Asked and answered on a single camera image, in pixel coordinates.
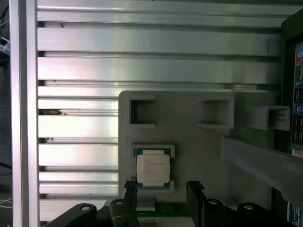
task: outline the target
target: square slot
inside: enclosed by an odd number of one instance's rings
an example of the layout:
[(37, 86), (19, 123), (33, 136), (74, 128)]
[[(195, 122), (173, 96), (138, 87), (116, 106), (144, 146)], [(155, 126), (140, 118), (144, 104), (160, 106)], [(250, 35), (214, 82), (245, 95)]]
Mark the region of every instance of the square slot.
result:
[(130, 100), (130, 125), (155, 125), (154, 99)]
[(234, 100), (205, 99), (200, 102), (202, 117), (198, 125), (208, 129), (233, 129)]

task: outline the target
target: vertical aluminum beam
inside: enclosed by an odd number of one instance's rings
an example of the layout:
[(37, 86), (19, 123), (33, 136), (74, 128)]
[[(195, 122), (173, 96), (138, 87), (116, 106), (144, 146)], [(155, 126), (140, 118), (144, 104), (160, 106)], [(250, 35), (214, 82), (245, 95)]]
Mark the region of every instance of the vertical aluminum beam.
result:
[(36, 1), (10, 0), (13, 225), (39, 226)]
[(11, 127), (13, 165), (13, 225), (27, 227), (28, 163), (27, 163), (27, 39), (26, 3), (9, 1), (10, 71), (11, 71)]
[(38, 98), (37, 98), (37, 1), (26, 0), (27, 9), (27, 132), (29, 226), (40, 226)]

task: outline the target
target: gray plastic arm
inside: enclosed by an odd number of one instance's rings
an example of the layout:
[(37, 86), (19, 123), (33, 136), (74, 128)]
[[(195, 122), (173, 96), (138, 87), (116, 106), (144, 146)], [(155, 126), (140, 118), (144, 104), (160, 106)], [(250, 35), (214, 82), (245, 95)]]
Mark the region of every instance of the gray plastic arm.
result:
[(303, 207), (303, 158), (222, 137), (221, 158), (262, 179), (285, 200)]

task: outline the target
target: green circuit board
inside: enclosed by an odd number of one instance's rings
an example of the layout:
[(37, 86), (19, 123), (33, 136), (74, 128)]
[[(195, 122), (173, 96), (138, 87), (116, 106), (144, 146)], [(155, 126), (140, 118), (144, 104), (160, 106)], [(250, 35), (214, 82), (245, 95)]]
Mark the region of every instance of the green circuit board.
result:
[(138, 211), (138, 217), (190, 217), (186, 203), (156, 202), (155, 211)]

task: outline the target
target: aluminum panel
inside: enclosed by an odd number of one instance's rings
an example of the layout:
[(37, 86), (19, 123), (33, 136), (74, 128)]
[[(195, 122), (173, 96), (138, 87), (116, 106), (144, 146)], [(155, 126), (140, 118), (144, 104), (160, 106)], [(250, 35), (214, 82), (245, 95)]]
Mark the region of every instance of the aluminum panel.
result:
[(41, 194), (118, 196), (118, 183), (40, 183)]
[(254, 15), (273, 17), (290, 16), (302, 7), (290, 5), (263, 4), (224, 4), (171, 1), (135, 1), (135, 0), (38, 0), (39, 10), (75, 10), (102, 12), (153, 12), (194, 15)]
[(38, 120), (40, 138), (118, 138), (118, 117), (41, 115)]
[(39, 109), (89, 109), (118, 111), (117, 99), (40, 98)]
[(129, 58), (38, 58), (41, 80), (276, 84), (278, 63)]
[(168, 31), (147, 28), (113, 29), (111, 27), (38, 28), (38, 50), (40, 51), (278, 56), (279, 41), (280, 35), (253, 33)]
[(65, 173), (40, 172), (40, 182), (90, 182), (118, 183), (118, 173)]
[(101, 209), (107, 200), (40, 200), (40, 220), (51, 221), (79, 203), (94, 204)]
[(40, 166), (101, 166), (118, 169), (118, 145), (40, 144)]
[(286, 17), (229, 17), (154, 13), (39, 11), (39, 21), (116, 24), (194, 25), (216, 27), (280, 28)]
[(266, 90), (257, 90), (256, 86), (250, 87), (231, 87), (224, 89), (224, 85), (213, 85), (211, 87), (38, 87), (38, 94), (40, 97), (79, 97), (79, 98), (118, 98), (122, 91), (209, 91), (209, 92), (275, 92)]

